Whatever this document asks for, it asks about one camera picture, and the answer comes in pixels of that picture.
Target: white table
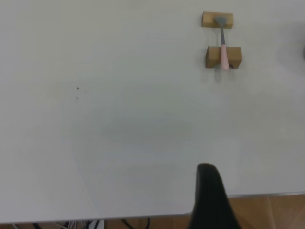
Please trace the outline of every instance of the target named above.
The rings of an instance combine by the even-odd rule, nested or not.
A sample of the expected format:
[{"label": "white table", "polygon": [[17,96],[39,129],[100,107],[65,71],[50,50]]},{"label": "white table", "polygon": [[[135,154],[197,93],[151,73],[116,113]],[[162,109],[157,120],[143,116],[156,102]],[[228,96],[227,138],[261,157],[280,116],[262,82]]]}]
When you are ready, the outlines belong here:
[{"label": "white table", "polygon": [[[304,192],[305,2],[226,3],[2,0],[0,223],[187,213],[204,162]],[[234,13],[239,69],[205,69],[203,11]]]}]

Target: pink-handled spoon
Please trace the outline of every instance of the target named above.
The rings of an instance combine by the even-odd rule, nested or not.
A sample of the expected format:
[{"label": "pink-handled spoon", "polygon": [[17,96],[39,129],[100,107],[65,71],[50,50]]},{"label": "pink-handled spoon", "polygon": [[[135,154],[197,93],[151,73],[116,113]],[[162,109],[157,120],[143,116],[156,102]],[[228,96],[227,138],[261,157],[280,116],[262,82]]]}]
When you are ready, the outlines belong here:
[{"label": "pink-handled spoon", "polygon": [[221,68],[228,70],[229,67],[229,62],[228,62],[228,56],[227,56],[227,48],[225,46],[225,42],[224,42],[224,25],[227,22],[227,19],[224,17],[216,17],[215,21],[218,22],[218,24],[220,24],[221,26]]}]

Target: black object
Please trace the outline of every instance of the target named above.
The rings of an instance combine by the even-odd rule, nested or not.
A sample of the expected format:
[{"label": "black object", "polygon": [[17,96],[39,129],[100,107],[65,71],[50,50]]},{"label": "black object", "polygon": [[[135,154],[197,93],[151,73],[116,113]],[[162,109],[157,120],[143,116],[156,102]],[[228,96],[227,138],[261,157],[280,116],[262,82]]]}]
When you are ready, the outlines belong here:
[{"label": "black object", "polygon": [[[126,227],[128,227],[129,229],[134,229],[125,219],[121,219],[121,221],[126,225]],[[145,229],[148,229],[149,226],[151,224],[151,219],[147,218],[147,225],[145,227]]]},{"label": "black object", "polygon": [[41,229],[41,227],[38,225],[38,223],[33,223],[33,227],[34,227],[35,229]]},{"label": "black object", "polygon": [[188,229],[241,229],[213,165],[197,167],[195,206]]},{"label": "black object", "polygon": [[86,224],[86,226],[83,227],[82,229],[89,229],[89,225],[90,225],[91,223],[92,223],[92,221],[88,221],[87,224]]},{"label": "black object", "polygon": [[99,225],[100,221],[96,221],[95,225],[94,225],[94,229],[97,229],[97,226]]}]

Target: wooden block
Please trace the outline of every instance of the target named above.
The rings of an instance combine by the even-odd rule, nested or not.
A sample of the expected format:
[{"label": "wooden block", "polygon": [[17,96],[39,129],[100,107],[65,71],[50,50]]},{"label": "wooden block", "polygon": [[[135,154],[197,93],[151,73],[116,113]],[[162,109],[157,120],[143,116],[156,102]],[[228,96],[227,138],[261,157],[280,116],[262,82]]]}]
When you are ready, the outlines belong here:
[{"label": "wooden block", "polygon": [[232,13],[218,13],[218,12],[203,12],[202,27],[220,28],[220,25],[214,20],[215,17],[224,16],[227,18],[227,23],[224,25],[225,29],[230,29],[233,26]]},{"label": "wooden block", "polygon": [[[240,47],[227,47],[229,65],[238,68],[242,62],[242,49]],[[213,68],[220,64],[220,47],[208,47],[206,51],[205,67]]]}]

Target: metal spoon head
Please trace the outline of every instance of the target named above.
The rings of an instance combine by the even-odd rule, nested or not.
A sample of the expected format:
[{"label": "metal spoon head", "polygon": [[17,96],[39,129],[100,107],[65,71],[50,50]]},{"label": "metal spoon head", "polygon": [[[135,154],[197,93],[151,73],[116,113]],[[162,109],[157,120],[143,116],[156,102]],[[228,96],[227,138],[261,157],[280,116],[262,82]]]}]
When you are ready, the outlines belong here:
[{"label": "metal spoon head", "polygon": [[215,21],[221,26],[224,26],[227,23],[227,18],[219,16],[215,18]]}]

